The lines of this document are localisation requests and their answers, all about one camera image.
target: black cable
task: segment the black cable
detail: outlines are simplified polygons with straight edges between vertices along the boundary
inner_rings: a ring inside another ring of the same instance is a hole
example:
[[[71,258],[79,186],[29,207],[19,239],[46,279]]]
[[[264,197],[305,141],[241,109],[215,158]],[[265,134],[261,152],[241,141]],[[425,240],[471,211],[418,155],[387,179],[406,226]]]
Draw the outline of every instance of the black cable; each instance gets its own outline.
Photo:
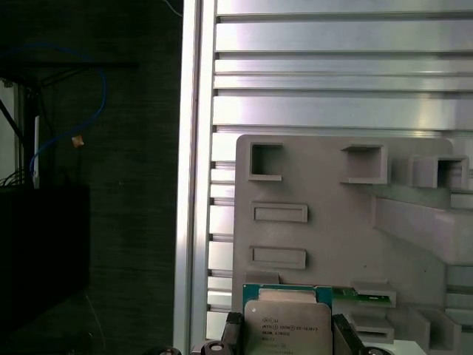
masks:
[[[17,169],[15,170],[12,174],[8,175],[7,177],[3,178],[0,180],[0,186],[5,186],[7,181],[11,178],[15,179],[17,174],[22,174],[24,172],[24,169]]]
[[[18,128],[18,126],[16,125],[15,123],[15,120],[13,120],[13,117],[11,116],[11,114],[8,112],[8,109],[6,108],[6,106],[4,105],[3,101],[1,100],[0,98],[0,111],[1,113],[3,113],[3,116],[5,116],[5,118],[7,119],[8,121],[8,124],[12,127],[13,131],[15,132],[15,134],[17,135],[18,139],[20,140],[21,144],[23,145],[23,147],[26,147],[27,146],[27,142],[25,141],[24,139],[24,136],[23,136],[23,132],[21,132],[21,130]]]

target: dark fabric background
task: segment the dark fabric background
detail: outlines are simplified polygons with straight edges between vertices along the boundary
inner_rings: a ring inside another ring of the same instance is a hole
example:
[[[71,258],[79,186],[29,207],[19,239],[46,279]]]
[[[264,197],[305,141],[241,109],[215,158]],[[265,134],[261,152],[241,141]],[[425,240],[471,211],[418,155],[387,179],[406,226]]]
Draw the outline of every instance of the dark fabric background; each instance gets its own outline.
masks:
[[[170,2],[182,11],[181,0]],[[63,139],[45,152],[41,166],[48,171],[55,161],[56,180],[65,171],[90,186],[88,294],[105,333],[105,354],[141,354],[153,345],[170,345],[182,19],[161,0],[4,0],[0,12],[2,46],[49,42],[96,61],[140,65],[105,70],[106,109],[82,132],[85,146],[77,150]],[[22,58],[75,60],[51,50],[31,50]],[[88,118],[100,97],[100,77],[93,70],[48,88],[46,108],[56,132]],[[42,128],[46,139],[49,133]],[[50,222],[54,228],[54,216]],[[93,333],[94,354],[102,354],[93,313],[84,294],[77,294],[12,340],[32,342],[81,331]]]

